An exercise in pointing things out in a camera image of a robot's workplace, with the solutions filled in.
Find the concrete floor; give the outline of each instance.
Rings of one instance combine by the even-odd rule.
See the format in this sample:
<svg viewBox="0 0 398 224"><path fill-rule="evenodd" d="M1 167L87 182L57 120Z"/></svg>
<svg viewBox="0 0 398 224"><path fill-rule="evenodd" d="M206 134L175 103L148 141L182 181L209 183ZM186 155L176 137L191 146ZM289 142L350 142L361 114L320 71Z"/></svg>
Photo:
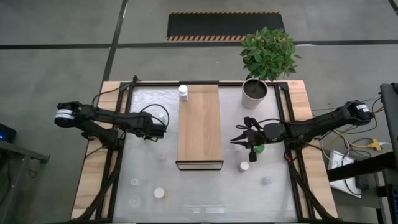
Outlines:
<svg viewBox="0 0 398 224"><path fill-rule="evenodd" d="M110 43L121 2L1 0L0 45ZM167 15L173 11L280 11L295 40L398 39L398 17L387 0L130 0L119 42L164 42ZM119 49L109 79L131 80L138 75L142 80L242 80L247 71L242 69L240 50ZM90 103L100 89L108 52L0 50L0 123L18 130L16 144L51 154L45 166L32 163L39 174L26 178L16 223L69 219L86 141L77 129L60 131L53 117L58 102ZM372 98L380 84L398 82L398 45L307 46L297 47L297 52L303 59L290 79L305 80L313 109ZM389 142L384 114L379 113L377 120L374 131L347 138ZM334 149L343 151L343 145ZM333 194L340 218L377 222L374 209L360 206L367 202Z"/></svg>

